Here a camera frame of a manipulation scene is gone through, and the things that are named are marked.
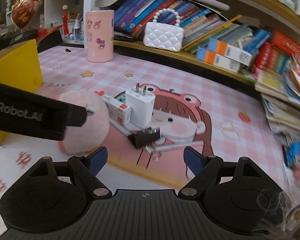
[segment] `red chinese character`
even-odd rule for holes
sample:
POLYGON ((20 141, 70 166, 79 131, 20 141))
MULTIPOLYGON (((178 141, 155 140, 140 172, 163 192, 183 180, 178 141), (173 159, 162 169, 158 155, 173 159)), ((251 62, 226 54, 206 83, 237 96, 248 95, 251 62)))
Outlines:
POLYGON ((21 164, 21 168, 25 168, 26 165, 31 161, 31 154, 26 154, 27 152, 21 152, 19 153, 19 158, 17 159, 16 163, 18 165, 21 164))
POLYGON ((2 179, 0 179, 0 192, 6 190, 6 184, 2 182, 2 179))

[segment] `pearl handle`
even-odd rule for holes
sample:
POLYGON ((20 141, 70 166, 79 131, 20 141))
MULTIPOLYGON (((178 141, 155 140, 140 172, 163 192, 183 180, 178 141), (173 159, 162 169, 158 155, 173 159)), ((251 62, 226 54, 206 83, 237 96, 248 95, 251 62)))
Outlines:
POLYGON ((176 12, 174 9, 171 9, 171 8, 165 8, 165 9, 162 9, 162 10, 159 10, 159 11, 156 11, 154 17, 153 17, 153 20, 152 22, 156 23, 157 22, 157 19, 159 17, 160 14, 162 14, 163 12, 170 12, 170 13, 173 13, 175 16, 176 16, 176 24, 175 26, 179 27, 180 26, 180 15, 178 12, 176 12))

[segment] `red book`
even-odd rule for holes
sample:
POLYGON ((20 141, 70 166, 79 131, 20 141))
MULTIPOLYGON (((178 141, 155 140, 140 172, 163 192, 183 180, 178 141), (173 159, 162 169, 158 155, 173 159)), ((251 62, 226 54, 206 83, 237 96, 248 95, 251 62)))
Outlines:
POLYGON ((294 57, 300 62, 300 44, 288 38, 283 33, 275 30, 272 35, 272 45, 278 47, 289 56, 294 57))
POLYGON ((164 8, 168 8, 170 5, 172 5, 173 3, 175 3, 176 0, 167 0, 164 3, 162 3, 161 5, 159 5, 156 9, 154 9, 150 14, 148 14, 148 16, 146 18, 144 18, 136 27, 134 27, 131 31, 131 33, 135 33, 137 30, 139 30, 140 28, 142 29, 144 27, 144 25, 148 22, 151 21, 152 18, 154 17, 156 11, 158 10, 162 10, 164 8))
POLYGON ((268 69, 271 69, 271 70, 274 70, 275 68, 275 65, 277 63, 277 59, 278 59, 278 56, 279 56, 279 49, 276 48, 276 47, 273 47, 272 48, 272 51, 270 53, 270 56, 269 56, 269 59, 268 59, 268 62, 266 64, 266 68, 268 69))
MULTIPOLYGON (((193 14, 194 12, 197 12, 197 11, 199 11, 198 7, 193 5, 193 7, 189 8, 189 10, 179 14, 179 16, 181 17, 181 19, 184 19, 185 17, 188 17, 190 14, 193 14)), ((173 19, 171 22, 169 22, 169 24, 175 25, 176 19, 173 19)))
POLYGON ((271 54, 271 50, 272 45, 269 42, 265 42, 265 44, 262 45, 260 53, 251 68, 253 73, 257 73, 258 69, 263 69, 266 66, 271 54))

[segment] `white quilted bag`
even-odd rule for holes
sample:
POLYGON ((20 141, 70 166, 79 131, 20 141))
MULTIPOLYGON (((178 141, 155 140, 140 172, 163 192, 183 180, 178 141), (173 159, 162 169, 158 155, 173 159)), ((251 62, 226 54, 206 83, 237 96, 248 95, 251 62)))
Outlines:
POLYGON ((179 27, 180 16, 173 9, 163 9, 156 12, 152 22, 148 22, 145 28, 143 43, 147 47, 166 49, 170 51, 180 51, 183 40, 183 28, 179 27), (176 16, 176 24, 169 25, 158 23, 158 16, 164 11, 169 11, 176 16))

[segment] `white power adapter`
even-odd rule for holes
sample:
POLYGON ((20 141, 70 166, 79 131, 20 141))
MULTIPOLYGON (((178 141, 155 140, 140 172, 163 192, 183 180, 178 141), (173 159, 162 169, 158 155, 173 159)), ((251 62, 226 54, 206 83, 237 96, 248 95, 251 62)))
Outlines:
POLYGON ((143 90, 140 89, 139 83, 136 87, 126 90, 125 104, 131 107, 131 122, 146 128, 151 122, 154 100, 155 94, 147 91, 146 86, 143 90))

